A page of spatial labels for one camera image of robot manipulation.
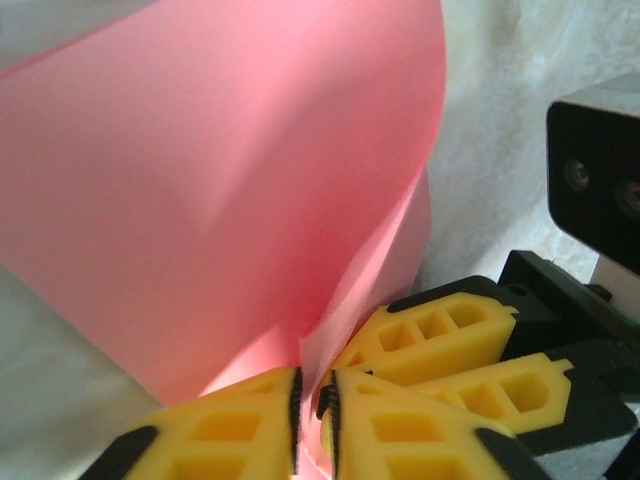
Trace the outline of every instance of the yellow plastic part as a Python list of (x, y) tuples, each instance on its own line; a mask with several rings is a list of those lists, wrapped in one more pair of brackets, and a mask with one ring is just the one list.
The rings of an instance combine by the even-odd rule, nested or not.
[(500, 359), (511, 335), (514, 313), (513, 307), (469, 293), (397, 313), (381, 307), (331, 368), (373, 371), (376, 377), (411, 386), (491, 365)]
[[(356, 370), (337, 370), (336, 380), (337, 480), (508, 480), (473, 433), (490, 428), (512, 437), (499, 423)], [(330, 416), (322, 418), (322, 439), (331, 455)]]
[(423, 395), (499, 421), (515, 434), (564, 421), (569, 360), (536, 353), (411, 387)]
[(160, 434), (126, 480), (283, 480), (291, 469), (289, 397), (279, 368), (147, 417)]

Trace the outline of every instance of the screw hole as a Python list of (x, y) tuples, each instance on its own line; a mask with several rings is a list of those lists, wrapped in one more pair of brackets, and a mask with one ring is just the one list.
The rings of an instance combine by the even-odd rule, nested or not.
[(509, 290), (511, 293), (519, 297), (526, 297), (529, 294), (526, 288), (524, 288), (522, 285), (517, 285), (517, 284), (509, 285), (507, 287), (507, 290)]
[(564, 166), (564, 177), (569, 188), (576, 193), (582, 193), (589, 185), (589, 171), (583, 163), (569, 160)]
[(640, 218), (640, 182), (624, 182), (616, 189), (620, 209), (630, 218)]

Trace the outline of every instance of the hole in yellow pad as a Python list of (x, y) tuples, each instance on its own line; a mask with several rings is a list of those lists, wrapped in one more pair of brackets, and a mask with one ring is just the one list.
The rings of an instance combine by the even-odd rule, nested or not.
[(473, 303), (460, 302), (447, 308), (451, 320), (459, 327), (464, 328), (487, 318), (486, 312)]
[(476, 385), (460, 392), (460, 398), (470, 412), (487, 418), (502, 418), (504, 410), (488, 385)]
[(261, 416), (252, 412), (219, 412), (195, 428), (191, 440), (202, 442), (250, 442), (258, 430)]
[(362, 393), (364, 395), (381, 395), (384, 393), (371, 385), (367, 385), (366, 383), (358, 385), (357, 390), (358, 393)]
[(190, 456), (175, 460), (171, 480), (238, 480), (244, 458), (233, 456)]
[(411, 332), (405, 323), (396, 323), (380, 330), (380, 345), (387, 352), (394, 352), (414, 344)]
[(414, 413), (384, 413), (371, 418), (381, 442), (437, 442), (442, 431), (427, 416)]
[(444, 323), (442, 317), (436, 312), (431, 315), (427, 315), (426, 317), (419, 318), (416, 320), (416, 325), (420, 329), (425, 340), (449, 333), (447, 325)]
[(519, 412), (530, 412), (544, 407), (549, 399), (549, 387), (533, 372), (504, 378), (500, 385)]
[(391, 457), (387, 465), (393, 480), (468, 480), (460, 461), (451, 456)]
[(249, 390), (247, 393), (272, 393), (275, 390), (273, 383), (264, 383), (258, 385), (256, 388)]
[(355, 367), (356, 365), (360, 365), (361, 363), (364, 363), (364, 357), (362, 356), (362, 353), (360, 352), (356, 352), (353, 357), (351, 357), (351, 359), (347, 362), (347, 367)]

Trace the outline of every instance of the white backdrop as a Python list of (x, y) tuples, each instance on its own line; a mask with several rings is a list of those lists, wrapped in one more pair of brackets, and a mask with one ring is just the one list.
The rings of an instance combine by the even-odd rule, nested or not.
[[(43, 28), (52, 29), (52, 44), (62, 27), (104, 21), (95, 3), (101, 15), (124, 4), (48, 1)], [(0, 60), (25, 33), (2, 11)], [(473, 273), (495, 278), (513, 248), (587, 280), (595, 255), (546, 211), (545, 112), (558, 96), (640, 69), (640, 2), (445, 0), (444, 13), (447, 103), (429, 165), (433, 234), (416, 288)], [(115, 435), (157, 408), (6, 270), (0, 325), (1, 479), (77, 478)]]

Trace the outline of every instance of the black rubber tip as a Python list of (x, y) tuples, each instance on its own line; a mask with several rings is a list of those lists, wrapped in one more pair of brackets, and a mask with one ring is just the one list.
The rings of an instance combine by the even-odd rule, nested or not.
[(302, 408), (302, 369), (296, 368), (289, 393), (289, 428), (291, 429), (291, 469), (298, 473), (298, 442), (300, 441), (300, 411)]
[(160, 432), (156, 427), (140, 427), (116, 438), (91, 464), (79, 480), (122, 480)]
[(517, 440), (489, 428), (479, 428), (475, 433), (511, 480), (551, 480)]

